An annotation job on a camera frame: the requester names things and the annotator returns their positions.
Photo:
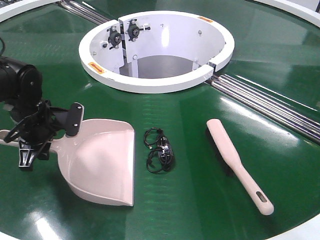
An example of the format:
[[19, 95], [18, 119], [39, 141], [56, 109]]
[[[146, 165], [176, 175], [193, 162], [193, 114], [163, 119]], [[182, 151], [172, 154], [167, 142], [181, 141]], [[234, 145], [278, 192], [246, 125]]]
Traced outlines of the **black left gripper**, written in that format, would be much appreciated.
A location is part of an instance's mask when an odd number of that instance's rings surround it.
[[36, 111], [23, 117], [13, 129], [3, 138], [7, 144], [18, 142], [21, 171], [33, 170], [34, 160], [49, 159], [51, 141], [57, 132], [65, 130], [65, 134], [75, 137], [83, 121], [84, 106], [74, 102], [69, 110], [51, 105], [49, 100], [43, 100]]

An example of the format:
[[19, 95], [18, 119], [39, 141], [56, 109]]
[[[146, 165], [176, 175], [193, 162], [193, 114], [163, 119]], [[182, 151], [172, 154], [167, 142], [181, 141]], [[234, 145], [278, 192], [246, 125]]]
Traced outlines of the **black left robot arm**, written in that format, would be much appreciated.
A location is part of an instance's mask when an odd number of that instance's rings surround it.
[[73, 103], [69, 109], [54, 107], [43, 99], [42, 74], [34, 65], [0, 57], [0, 100], [15, 126], [1, 130], [1, 144], [18, 147], [18, 167], [32, 171], [35, 159], [48, 160], [57, 132], [75, 137], [83, 120], [84, 107]]

